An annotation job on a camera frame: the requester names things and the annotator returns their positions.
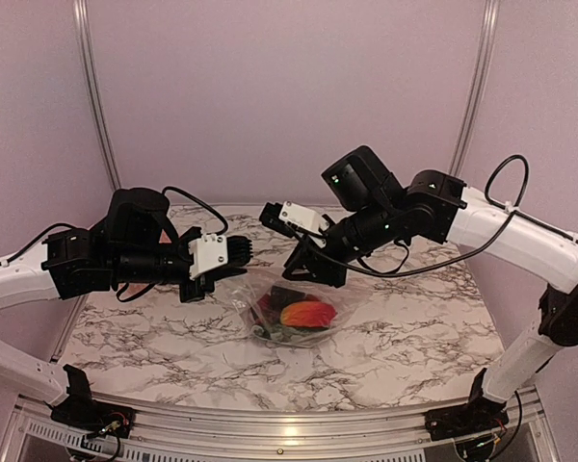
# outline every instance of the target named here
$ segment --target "marble surface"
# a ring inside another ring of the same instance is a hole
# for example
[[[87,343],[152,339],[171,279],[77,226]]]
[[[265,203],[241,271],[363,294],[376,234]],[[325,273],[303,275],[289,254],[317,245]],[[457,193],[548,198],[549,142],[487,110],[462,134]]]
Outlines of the marble surface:
[[[261,207],[222,206],[231,234],[253,239],[255,267],[282,266],[296,242],[261,226]],[[333,218],[345,212],[334,209]],[[178,231],[214,218],[171,209]],[[369,260],[393,268],[391,245]],[[453,245],[417,239],[405,269],[458,255]],[[364,299],[350,320],[309,349],[249,336],[223,281],[202,302],[180,304],[177,288],[159,287],[128,304],[94,294],[62,363],[86,371],[96,392],[164,403],[250,410],[348,410],[399,406],[468,395],[473,376],[503,351],[464,264],[402,279],[350,277]]]

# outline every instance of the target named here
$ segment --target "metal grate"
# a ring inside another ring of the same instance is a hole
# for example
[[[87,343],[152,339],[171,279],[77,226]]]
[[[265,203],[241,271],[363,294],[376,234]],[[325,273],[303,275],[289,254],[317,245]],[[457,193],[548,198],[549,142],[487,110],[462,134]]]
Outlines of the metal grate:
[[[70,449],[77,449],[89,454],[112,455],[116,450],[114,438],[87,440],[85,432],[76,428],[62,426],[57,423],[31,419],[27,433],[42,440],[55,443]],[[246,459],[231,457],[208,457],[196,454],[179,453],[173,450],[142,448],[141,442],[137,446],[130,440],[122,441],[122,454],[118,458],[123,462],[243,462]],[[326,459],[328,462],[426,462],[422,449],[408,450],[378,455],[372,458],[353,457]]]

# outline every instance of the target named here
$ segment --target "table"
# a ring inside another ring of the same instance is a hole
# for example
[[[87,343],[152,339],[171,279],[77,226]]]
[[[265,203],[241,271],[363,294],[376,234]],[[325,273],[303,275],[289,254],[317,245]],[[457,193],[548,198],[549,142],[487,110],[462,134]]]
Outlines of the table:
[[[262,206],[220,206],[231,234],[253,240],[253,267],[281,267],[296,245],[260,225]],[[346,215],[326,208],[333,218]],[[174,206],[179,232],[219,229],[200,209]],[[416,239],[405,269],[459,254]],[[390,245],[369,259],[378,269],[404,255]],[[465,397],[474,375],[503,347],[467,267],[461,263],[402,279],[351,275],[366,297],[329,341],[275,346],[250,337],[223,293],[180,304],[177,288],[158,287],[119,303],[89,297],[63,364],[82,368],[95,392],[149,401],[241,410],[340,411]]]

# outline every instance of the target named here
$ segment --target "plastic bag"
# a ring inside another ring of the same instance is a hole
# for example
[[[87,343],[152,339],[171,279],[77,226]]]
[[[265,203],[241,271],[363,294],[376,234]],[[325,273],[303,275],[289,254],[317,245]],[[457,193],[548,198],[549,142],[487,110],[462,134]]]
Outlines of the plastic bag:
[[[280,271],[265,269],[249,269],[225,284],[251,335],[292,347],[312,347],[328,339],[366,297],[355,286],[287,281]]]

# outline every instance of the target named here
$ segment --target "pink backdrop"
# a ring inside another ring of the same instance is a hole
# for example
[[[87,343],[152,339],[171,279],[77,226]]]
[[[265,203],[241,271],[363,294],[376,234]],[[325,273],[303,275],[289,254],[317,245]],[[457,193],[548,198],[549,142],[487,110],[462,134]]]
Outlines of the pink backdrop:
[[[92,224],[109,198],[72,1],[0,0],[0,255],[55,221]],[[0,311],[0,337],[48,359],[71,309],[53,302]],[[0,385],[0,443],[15,398]]]
[[[578,1],[502,2],[496,46],[463,178],[482,187],[508,155],[532,179],[523,209],[578,232]],[[496,192],[513,199],[519,175]],[[488,257],[470,264],[506,344],[538,315],[545,286]],[[539,375],[539,393],[564,462],[578,461],[578,347]]]
[[[126,185],[207,200],[334,200],[319,174],[370,144],[408,183],[447,169],[484,2],[92,1]]]

